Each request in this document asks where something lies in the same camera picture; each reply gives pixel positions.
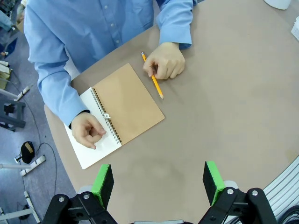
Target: brown notebook cover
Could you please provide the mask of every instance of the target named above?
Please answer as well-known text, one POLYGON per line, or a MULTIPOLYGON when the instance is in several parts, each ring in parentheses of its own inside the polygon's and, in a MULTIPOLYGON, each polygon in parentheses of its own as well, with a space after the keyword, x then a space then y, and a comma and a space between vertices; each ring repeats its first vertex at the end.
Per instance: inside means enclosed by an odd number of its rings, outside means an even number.
POLYGON ((129 63, 93 88, 122 145, 165 118, 129 63))

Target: hand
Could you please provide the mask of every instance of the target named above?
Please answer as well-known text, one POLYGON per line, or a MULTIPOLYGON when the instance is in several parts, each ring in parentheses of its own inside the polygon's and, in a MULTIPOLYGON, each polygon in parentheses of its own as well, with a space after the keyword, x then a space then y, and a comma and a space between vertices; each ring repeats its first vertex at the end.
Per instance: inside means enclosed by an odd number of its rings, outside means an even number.
POLYGON ((178 48, 178 43, 171 42, 162 43, 157 47, 143 66, 149 77, 155 75, 157 79, 175 78, 184 68, 185 59, 178 48))
POLYGON ((106 131, 95 116, 86 112, 78 114, 73 119, 71 132, 77 142, 92 149, 96 149, 95 143, 106 134, 106 131))

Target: white notebook page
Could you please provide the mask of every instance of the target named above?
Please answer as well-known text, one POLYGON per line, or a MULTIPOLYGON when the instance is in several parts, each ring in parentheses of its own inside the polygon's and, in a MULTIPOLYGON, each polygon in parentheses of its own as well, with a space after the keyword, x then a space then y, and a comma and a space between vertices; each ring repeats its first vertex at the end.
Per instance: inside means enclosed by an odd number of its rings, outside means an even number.
POLYGON ((86 107, 90 110, 90 113, 98 119, 103 128, 107 131, 107 133, 103 135, 103 138, 95 143, 97 148, 94 150, 79 144, 71 134, 71 130, 64 125, 80 165, 82 169, 86 169, 121 147, 121 143, 118 143, 118 141, 114 138, 113 133, 109 130, 108 125, 93 98, 91 88, 86 90, 80 97, 86 107))

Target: white pipe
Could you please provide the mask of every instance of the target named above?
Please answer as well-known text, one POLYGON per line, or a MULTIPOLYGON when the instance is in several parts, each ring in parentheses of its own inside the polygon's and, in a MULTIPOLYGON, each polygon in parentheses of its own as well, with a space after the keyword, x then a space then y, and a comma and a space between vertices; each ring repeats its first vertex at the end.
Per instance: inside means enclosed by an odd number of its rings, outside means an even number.
POLYGON ((37 213, 36 213, 36 211, 35 211, 35 209, 33 207, 33 204, 32 204, 32 202, 30 200, 30 197, 29 197, 29 194, 28 194, 27 191, 24 191, 24 196, 26 198, 27 204, 29 205, 30 208, 32 208, 32 215, 35 218, 36 222, 38 224, 41 224, 41 221, 39 220, 39 217, 38 217, 38 215, 37 215, 37 213))
POLYGON ((21 175, 25 176, 27 173, 29 173, 31 170, 33 170, 38 165, 42 164, 46 161, 46 157, 44 155, 40 156, 37 160, 35 160, 33 163, 30 164, 30 168, 23 169, 21 171, 21 175))
POLYGON ((7 168, 7 169, 30 169, 32 167, 31 167, 31 165, 0 164, 0 169, 1 168, 7 168))
POLYGON ((2 93, 3 95, 7 96, 7 97, 13 97, 13 98, 18 98, 17 95, 7 92, 6 90, 0 89, 0 93, 2 93))
MULTIPOLYGON (((0 213, 1 213, 2 216, 4 215, 4 212, 3 212, 1 207, 0 207, 0 213)), ((8 224, 6 219, 2 220, 2 222, 3 222, 3 224, 8 224)))
POLYGON ((14 100, 19 101, 19 99, 21 99, 29 90, 30 90, 30 87, 26 86, 25 89, 23 89, 23 91, 20 92, 19 95, 17 96, 17 98, 14 100))
POLYGON ((21 217, 21 216, 25 216, 25 215, 29 215, 31 213, 33 213, 33 209, 32 208, 21 210, 21 211, 15 211, 15 212, 7 213, 7 214, 4 214, 4 215, 0 216, 0 221, 6 220, 6 219, 11 219, 11 218, 17 218, 17 217, 21 217))

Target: metal stand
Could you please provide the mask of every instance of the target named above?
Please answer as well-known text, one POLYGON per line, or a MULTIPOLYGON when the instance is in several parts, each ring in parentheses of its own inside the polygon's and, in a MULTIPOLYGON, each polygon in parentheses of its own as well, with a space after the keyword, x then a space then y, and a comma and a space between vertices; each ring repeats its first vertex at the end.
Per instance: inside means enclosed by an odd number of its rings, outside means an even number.
POLYGON ((33 204, 30 200, 30 197, 27 193, 27 191, 24 191, 24 196, 26 197, 26 200, 27 200, 27 203, 29 205, 29 209, 24 209, 24 210, 21 210, 21 211, 16 211, 16 212, 11 212, 11 213, 7 213, 7 214, 4 214, 3 210, 0 208, 0 212, 1 212, 1 216, 0 216, 0 223, 1 221, 5 224, 7 224, 7 220, 8 219, 11 219, 11 218, 17 218, 17 217, 22 217, 22 216, 25 216, 25 215, 30 215, 32 214, 34 216, 34 219, 36 220, 36 223, 37 224, 41 224, 41 221, 33 207, 33 204))
POLYGON ((26 122, 22 120, 22 108, 24 106, 25 104, 22 102, 0 99, 0 122, 4 123, 0 123, 0 126, 10 131, 15 131, 16 127, 23 128, 26 124, 26 122), (16 114, 16 118, 9 116, 9 114, 13 113, 16 114))
POLYGON ((6 91, 6 90, 3 90, 3 89, 0 89, 0 94, 3 94, 3 95, 8 96, 8 97, 12 97, 12 98, 14 98, 14 99, 17 99, 17 98, 18 98, 17 95, 15 95, 15 94, 13 94, 13 93, 10 93, 10 92, 8 92, 8 91, 6 91))
POLYGON ((40 156, 37 160, 35 160, 30 165, 13 165, 13 164, 0 164, 1 168, 8 168, 8 169, 23 169, 20 174, 21 176, 25 176, 31 170, 36 168, 38 165, 41 165, 43 162, 46 161, 46 157, 44 155, 40 156))

